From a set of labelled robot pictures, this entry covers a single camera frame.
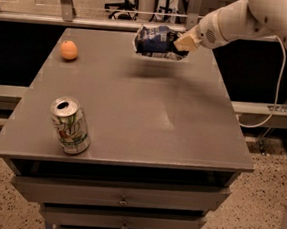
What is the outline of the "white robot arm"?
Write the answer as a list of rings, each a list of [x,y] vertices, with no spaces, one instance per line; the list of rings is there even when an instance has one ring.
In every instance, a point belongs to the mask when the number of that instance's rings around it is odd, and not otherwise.
[[[238,0],[202,17],[174,42],[178,51],[209,49],[234,40],[276,36],[287,50],[287,0]]]

